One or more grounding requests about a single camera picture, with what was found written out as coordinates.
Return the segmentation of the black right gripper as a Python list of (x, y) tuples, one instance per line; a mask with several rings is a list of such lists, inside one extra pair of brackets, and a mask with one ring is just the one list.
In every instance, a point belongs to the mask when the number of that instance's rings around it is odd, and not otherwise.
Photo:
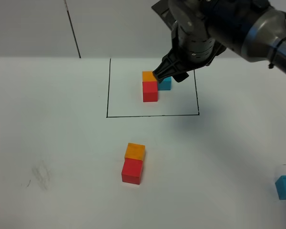
[(153, 75), (158, 83), (171, 76), (180, 83), (189, 77), (187, 72), (209, 66), (225, 50), (226, 47), (214, 38), (199, 39), (175, 22), (172, 28), (172, 49), (162, 58)]

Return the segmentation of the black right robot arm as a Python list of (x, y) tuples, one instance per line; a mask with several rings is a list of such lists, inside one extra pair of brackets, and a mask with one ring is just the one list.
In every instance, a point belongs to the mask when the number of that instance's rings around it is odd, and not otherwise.
[(161, 0), (152, 9), (171, 30), (172, 48), (153, 71), (181, 82), (230, 49), (286, 74), (286, 12), (267, 0)]

